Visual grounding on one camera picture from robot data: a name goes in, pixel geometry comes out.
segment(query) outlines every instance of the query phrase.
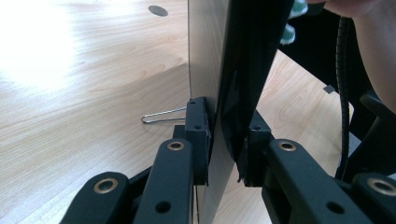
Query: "wood grain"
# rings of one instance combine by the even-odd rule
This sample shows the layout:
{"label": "wood grain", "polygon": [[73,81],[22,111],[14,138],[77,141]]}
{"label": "wood grain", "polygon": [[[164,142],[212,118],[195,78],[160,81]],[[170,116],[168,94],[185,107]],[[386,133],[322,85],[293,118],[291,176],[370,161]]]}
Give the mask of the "wood grain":
{"label": "wood grain", "polygon": [[[174,124],[140,118],[190,98],[187,17],[186,0],[0,3],[0,223],[59,223],[94,175],[131,177],[152,164]],[[259,110],[276,137],[300,142],[333,174],[339,103],[322,87],[279,53]],[[214,223],[269,222],[260,189],[236,177],[217,213],[208,210]]]}
{"label": "wood grain", "polygon": [[228,0],[189,2],[191,98],[205,96],[210,121],[219,101],[228,5]]}

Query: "black cable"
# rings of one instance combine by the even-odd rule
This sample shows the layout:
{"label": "black cable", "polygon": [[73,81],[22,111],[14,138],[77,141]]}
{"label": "black cable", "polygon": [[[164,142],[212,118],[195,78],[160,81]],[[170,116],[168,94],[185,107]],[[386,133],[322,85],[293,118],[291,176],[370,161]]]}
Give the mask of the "black cable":
{"label": "black cable", "polygon": [[335,52],[335,71],[338,93],[341,101],[342,144],[341,160],[335,178],[343,179],[349,153],[349,102],[347,95],[346,51],[350,19],[341,17],[338,24],[337,46]]}

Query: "hole in desk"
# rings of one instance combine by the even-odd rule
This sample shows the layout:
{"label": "hole in desk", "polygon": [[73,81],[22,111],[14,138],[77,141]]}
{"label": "hole in desk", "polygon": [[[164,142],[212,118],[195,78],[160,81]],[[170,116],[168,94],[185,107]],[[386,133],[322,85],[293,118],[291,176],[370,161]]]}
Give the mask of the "hole in desk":
{"label": "hole in desk", "polygon": [[150,6],[150,7],[148,7],[148,10],[149,10],[152,14],[157,15],[157,16],[165,17],[165,16],[168,15],[168,11],[166,11],[166,9],[163,8],[163,7]]}

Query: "wooden desk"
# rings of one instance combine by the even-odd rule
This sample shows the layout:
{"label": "wooden desk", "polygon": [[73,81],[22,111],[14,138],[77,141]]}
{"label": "wooden desk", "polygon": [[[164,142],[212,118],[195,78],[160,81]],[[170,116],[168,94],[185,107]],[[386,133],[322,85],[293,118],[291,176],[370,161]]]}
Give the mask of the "wooden desk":
{"label": "wooden desk", "polygon": [[[58,223],[94,175],[149,167],[174,124],[141,116],[189,99],[186,0],[64,2],[0,4],[0,223]],[[338,96],[323,87],[279,53],[259,110],[334,174]],[[215,223],[266,221],[233,173]]]}

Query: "paperclip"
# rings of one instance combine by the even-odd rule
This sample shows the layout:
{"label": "paperclip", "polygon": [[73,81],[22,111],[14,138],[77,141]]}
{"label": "paperclip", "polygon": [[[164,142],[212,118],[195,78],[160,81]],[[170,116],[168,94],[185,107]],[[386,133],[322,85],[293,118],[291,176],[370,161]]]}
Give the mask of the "paperclip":
{"label": "paperclip", "polygon": [[185,120],[186,118],[180,118],[180,119],[149,119],[149,120],[146,120],[146,118],[160,116],[160,115],[163,115],[163,114],[175,113],[177,111],[186,110],[186,109],[187,109],[187,107],[181,107],[181,108],[178,108],[178,109],[163,111],[163,112],[159,112],[159,113],[155,113],[155,114],[149,114],[149,115],[143,116],[141,120],[142,120],[142,122],[144,124]]}

